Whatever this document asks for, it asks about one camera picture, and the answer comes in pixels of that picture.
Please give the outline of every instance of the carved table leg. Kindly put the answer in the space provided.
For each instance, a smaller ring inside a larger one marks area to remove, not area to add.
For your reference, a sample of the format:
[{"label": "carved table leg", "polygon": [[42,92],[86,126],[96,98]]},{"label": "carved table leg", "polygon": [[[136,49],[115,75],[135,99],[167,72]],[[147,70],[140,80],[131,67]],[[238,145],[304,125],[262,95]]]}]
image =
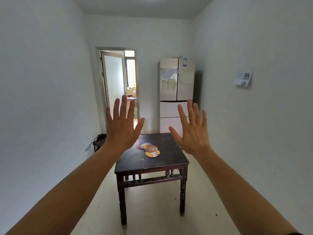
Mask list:
[{"label": "carved table leg", "polygon": [[125,191],[123,187],[123,176],[116,175],[117,180],[117,190],[119,196],[119,210],[120,210],[120,220],[122,225],[127,224],[126,216],[126,202],[125,202]]},{"label": "carved table leg", "polygon": [[179,170],[181,172],[182,179],[180,181],[180,206],[179,211],[180,214],[183,215],[185,213],[185,200],[186,200],[186,182],[187,182],[187,173],[188,166]]}]

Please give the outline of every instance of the square table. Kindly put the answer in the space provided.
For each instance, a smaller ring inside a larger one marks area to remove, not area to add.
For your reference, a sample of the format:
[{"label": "square table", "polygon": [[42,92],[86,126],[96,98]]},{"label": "square table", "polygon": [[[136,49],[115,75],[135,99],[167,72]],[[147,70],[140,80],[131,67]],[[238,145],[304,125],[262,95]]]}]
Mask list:
[{"label": "square table", "polygon": [[[144,142],[150,142],[157,146],[160,155],[154,158],[147,157],[145,150],[139,150],[136,147],[137,144]],[[188,164],[188,159],[170,133],[140,135],[136,143],[121,155],[115,165],[114,173],[117,180],[122,225],[127,224],[124,189],[133,186],[180,180],[180,213],[183,215],[185,212]],[[174,169],[178,169],[179,174],[174,175]],[[141,179],[141,174],[156,171],[165,171],[165,176]],[[135,179],[136,174],[139,175],[139,180]],[[132,181],[128,181],[130,175],[133,177]]]}]

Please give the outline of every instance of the multi-door refrigerator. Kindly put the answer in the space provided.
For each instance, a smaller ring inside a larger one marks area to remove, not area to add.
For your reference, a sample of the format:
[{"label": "multi-door refrigerator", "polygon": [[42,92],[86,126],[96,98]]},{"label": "multi-door refrigerator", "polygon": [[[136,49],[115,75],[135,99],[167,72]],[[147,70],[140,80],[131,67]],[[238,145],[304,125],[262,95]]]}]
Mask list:
[{"label": "multi-door refrigerator", "polygon": [[188,119],[187,100],[193,99],[194,75],[196,63],[194,59],[172,58],[161,59],[158,63],[158,131],[169,132],[172,126],[182,135],[177,107],[179,104]]}]

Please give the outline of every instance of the window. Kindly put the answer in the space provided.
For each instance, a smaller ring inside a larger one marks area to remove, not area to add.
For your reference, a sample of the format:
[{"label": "window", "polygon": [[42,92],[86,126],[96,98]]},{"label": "window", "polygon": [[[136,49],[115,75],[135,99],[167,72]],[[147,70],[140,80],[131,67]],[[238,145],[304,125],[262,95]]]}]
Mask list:
[{"label": "window", "polygon": [[135,51],[125,50],[125,64],[126,64],[126,82],[127,87],[133,88],[136,86],[136,64],[135,64]]}]

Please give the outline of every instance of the doorway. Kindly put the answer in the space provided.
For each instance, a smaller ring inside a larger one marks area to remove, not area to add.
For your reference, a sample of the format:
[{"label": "doorway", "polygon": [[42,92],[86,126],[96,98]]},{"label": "doorway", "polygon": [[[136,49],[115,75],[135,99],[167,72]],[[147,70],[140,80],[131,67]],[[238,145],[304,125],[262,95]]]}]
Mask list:
[{"label": "doorway", "polygon": [[127,112],[131,101],[135,101],[134,128],[138,123],[138,102],[136,84],[136,59],[134,50],[100,50],[101,70],[104,82],[106,106],[113,106],[116,98],[127,96]]}]

